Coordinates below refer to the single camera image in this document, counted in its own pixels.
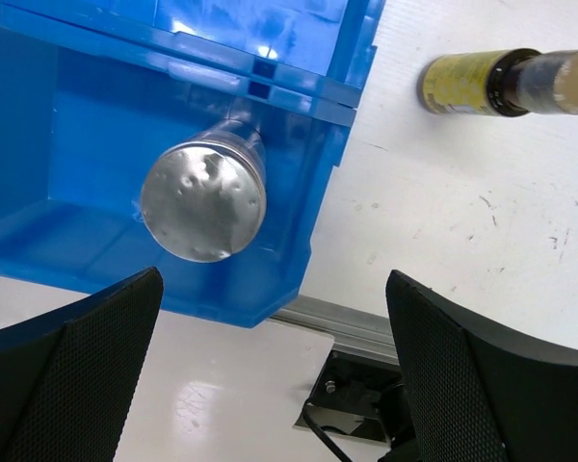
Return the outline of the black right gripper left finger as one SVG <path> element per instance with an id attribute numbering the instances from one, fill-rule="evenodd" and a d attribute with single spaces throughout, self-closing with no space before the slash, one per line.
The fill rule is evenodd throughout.
<path id="1" fill-rule="evenodd" d="M 111 461 L 163 297 L 142 270 L 0 329 L 0 461 Z"/>

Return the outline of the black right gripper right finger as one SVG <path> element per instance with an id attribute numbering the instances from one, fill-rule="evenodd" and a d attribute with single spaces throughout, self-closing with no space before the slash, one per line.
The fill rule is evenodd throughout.
<path id="1" fill-rule="evenodd" d="M 578 461 L 578 349 L 463 308 L 406 274 L 385 288 L 424 461 Z"/>

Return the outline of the blue-label silver-lid shaker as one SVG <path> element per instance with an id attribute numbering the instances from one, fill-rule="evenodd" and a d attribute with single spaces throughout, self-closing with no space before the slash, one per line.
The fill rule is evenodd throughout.
<path id="1" fill-rule="evenodd" d="M 145 227 L 167 252 L 191 262 L 242 251 L 266 214 L 265 154 L 259 133 L 235 119 L 169 148 L 144 180 Z"/>

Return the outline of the yellow-label brown bottle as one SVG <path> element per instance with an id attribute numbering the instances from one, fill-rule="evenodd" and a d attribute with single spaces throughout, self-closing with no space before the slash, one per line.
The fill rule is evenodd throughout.
<path id="1" fill-rule="evenodd" d="M 442 55 L 421 72 L 417 96 L 437 115 L 578 116 L 578 50 Z"/>

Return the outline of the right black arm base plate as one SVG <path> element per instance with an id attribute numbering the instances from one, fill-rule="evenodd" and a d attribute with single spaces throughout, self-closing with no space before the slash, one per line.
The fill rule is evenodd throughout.
<path id="1" fill-rule="evenodd" d="M 380 461 L 422 459 L 397 365 L 333 350 L 302 405 L 298 424 L 337 461 L 351 457 L 334 436 L 386 444 Z"/>

